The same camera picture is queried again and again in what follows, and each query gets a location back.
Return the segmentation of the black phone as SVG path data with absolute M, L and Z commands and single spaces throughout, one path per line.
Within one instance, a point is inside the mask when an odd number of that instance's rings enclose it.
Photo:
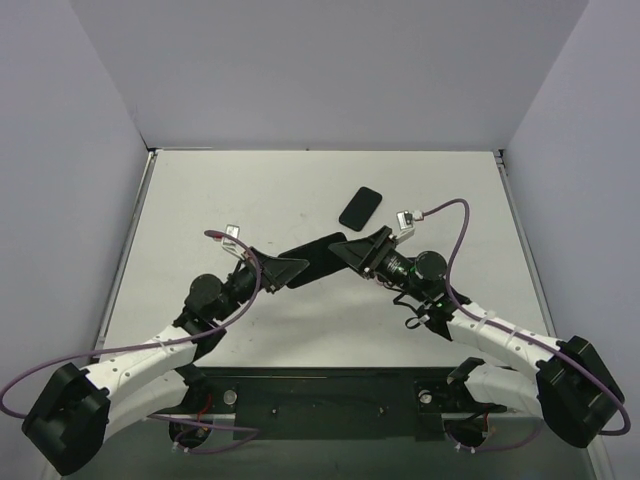
M 344 233 L 335 232 L 281 253 L 279 258 L 306 260 L 309 263 L 303 272 L 287 284 L 287 287 L 300 288 L 347 269 L 348 264 L 329 249 L 332 244 L 346 241 Z

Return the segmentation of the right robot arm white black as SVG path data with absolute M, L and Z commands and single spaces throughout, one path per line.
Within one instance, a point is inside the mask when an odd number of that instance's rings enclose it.
M 568 341 L 507 322 L 456 292 L 442 255 L 424 251 L 409 259 L 396 249 L 390 228 L 330 251 L 363 278 L 375 278 L 416 300 L 433 333 L 502 362 L 469 359 L 452 372 L 449 402 L 468 409 L 495 404 L 541 418 L 563 441 L 587 447 L 624 405 L 624 395 L 595 347 L 582 337 Z

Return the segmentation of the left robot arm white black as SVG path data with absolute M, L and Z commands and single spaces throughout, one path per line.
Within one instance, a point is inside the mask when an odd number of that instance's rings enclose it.
M 221 321 L 246 309 L 260 291 L 283 288 L 308 266 L 304 259 L 251 249 L 226 280 L 196 277 L 177 319 L 140 348 L 84 368 L 58 368 L 23 421 L 23 433 L 66 476 L 86 465 L 108 434 L 174 405 L 197 410 L 206 388 L 179 369 L 217 346 L 226 333 Z

